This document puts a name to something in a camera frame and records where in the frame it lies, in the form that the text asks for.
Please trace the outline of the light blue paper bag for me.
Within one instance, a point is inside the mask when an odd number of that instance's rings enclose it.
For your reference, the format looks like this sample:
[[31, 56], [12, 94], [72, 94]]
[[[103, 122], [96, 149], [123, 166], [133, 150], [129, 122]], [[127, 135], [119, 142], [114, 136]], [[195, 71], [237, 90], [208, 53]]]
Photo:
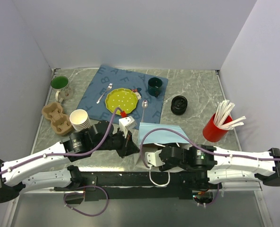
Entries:
[[149, 180], [153, 185], [166, 187], [170, 183], [170, 174], [180, 172], [182, 168], [175, 167], [166, 171], [165, 177], [168, 181], [165, 184], [154, 182], [152, 171], [158, 170], [164, 164], [159, 158], [159, 154], [165, 145], [170, 143], [179, 148], [190, 148], [191, 144], [187, 139], [187, 135], [179, 126], [142, 122], [139, 126], [138, 145], [143, 144], [143, 157], [149, 167], [146, 168], [139, 153], [134, 154], [134, 164], [136, 167], [149, 171]]

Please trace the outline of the stack of black cup lids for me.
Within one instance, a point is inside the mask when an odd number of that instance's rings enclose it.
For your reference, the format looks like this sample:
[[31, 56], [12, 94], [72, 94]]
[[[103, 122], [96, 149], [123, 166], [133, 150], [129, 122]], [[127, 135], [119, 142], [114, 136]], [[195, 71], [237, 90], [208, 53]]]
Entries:
[[188, 102], [184, 96], [175, 96], [171, 101], [170, 109], [175, 115], [183, 115], [187, 109]]

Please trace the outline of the stack of brown paper cups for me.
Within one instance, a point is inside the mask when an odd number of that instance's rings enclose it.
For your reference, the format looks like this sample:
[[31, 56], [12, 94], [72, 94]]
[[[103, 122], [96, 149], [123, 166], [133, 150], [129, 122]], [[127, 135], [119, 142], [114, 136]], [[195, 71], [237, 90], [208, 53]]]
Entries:
[[70, 116], [69, 120], [76, 131], [81, 131], [88, 129], [91, 126], [90, 118], [87, 111], [83, 109], [74, 110]]

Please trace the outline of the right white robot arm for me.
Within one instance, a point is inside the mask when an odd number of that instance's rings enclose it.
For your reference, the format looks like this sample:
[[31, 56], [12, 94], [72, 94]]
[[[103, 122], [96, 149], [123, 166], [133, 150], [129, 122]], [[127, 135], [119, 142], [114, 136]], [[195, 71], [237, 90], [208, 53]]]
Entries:
[[190, 148], [165, 146], [158, 155], [160, 171], [181, 168], [195, 173], [195, 184], [206, 188], [210, 184], [232, 181], [257, 181], [266, 186], [280, 186], [280, 150], [241, 152], [214, 146]]

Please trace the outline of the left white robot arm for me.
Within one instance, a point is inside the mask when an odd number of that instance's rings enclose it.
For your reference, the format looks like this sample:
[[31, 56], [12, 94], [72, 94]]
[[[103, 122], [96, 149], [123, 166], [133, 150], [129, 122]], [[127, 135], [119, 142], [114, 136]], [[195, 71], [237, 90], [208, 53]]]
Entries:
[[115, 150], [121, 158], [139, 152], [130, 132], [135, 126], [135, 121], [123, 118], [114, 133], [109, 121], [99, 121], [35, 154], [8, 162], [0, 159], [0, 203], [42, 188], [79, 189], [85, 181], [71, 164], [96, 150]]

